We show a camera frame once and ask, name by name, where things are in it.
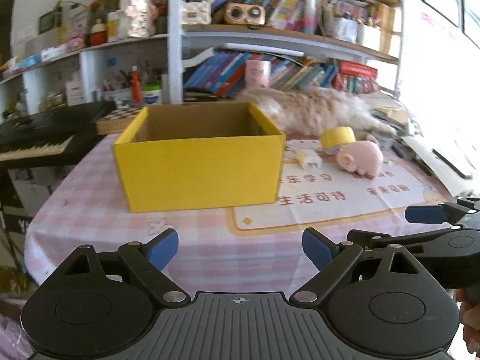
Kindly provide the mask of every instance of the yellow box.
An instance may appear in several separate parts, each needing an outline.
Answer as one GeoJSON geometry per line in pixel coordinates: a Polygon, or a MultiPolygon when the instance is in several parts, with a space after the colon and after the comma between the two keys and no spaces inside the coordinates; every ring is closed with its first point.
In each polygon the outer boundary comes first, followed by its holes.
{"type": "Polygon", "coordinates": [[[284,134],[252,103],[145,107],[113,145],[130,211],[273,203],[284,134]]]}

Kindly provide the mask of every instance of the pig figurine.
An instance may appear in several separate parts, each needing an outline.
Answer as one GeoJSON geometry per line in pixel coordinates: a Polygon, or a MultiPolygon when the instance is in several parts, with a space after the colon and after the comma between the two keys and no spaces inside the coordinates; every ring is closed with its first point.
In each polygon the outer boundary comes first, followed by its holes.
{"type": "Polygon", "coordinates": [[[351,142],[340,147],[337,162],[348,172],[356,172],[372,179],[378,175],[383,163],[383,154],[377,144],[368,140],[351,142]]]}

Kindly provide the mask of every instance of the pink checkered tablecloth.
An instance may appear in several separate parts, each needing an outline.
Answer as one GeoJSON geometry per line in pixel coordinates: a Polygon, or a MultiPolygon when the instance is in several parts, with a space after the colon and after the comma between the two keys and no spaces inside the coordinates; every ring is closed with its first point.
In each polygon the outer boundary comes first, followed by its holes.
{"type": "MultiPolygon", "coordinates": [[[[116,138],[105,137],[76,166],[28,228],[25,263],[38,283],[81,244],[114,251],[132,240],[146,243],[168,227],[177,230],[180,245],[164,273],[191,295],[196,291],[284,291],[288,296],[317,273],[303,255],[300,226],[278,232],[234,232],[227,208],[129,213],[111,152],[116,138]]],[[[434,180],[425,180],[441,188],[434,180]]],[[[439,227],[407,223],[402,212],[392,211],[321,231],[340,242],[351,228],[397,236],[439,227]]]]}

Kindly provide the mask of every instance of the piano keyboard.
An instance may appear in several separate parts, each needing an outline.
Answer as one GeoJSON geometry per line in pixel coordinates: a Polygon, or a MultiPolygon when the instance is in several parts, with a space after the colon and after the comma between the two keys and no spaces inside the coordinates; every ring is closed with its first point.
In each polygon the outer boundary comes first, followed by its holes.
{"type": "Polygon", "coordinates": [[[15,145],[4,145],[0,150],[0,162],[62,154],[74,136],[35,139],[15,145]]]}

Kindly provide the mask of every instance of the white handbag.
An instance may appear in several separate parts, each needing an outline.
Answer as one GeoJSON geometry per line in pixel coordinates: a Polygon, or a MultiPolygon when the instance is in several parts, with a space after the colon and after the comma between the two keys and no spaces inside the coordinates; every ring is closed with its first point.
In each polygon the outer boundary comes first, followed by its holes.
{"type": "Polygon", "coordinates": [[[182,24],[210,24],[212,22],[210,3],[207,0],[202,0],[200,3],[187,3],[187,0],[183,0],[181,10],[182,24]]]}

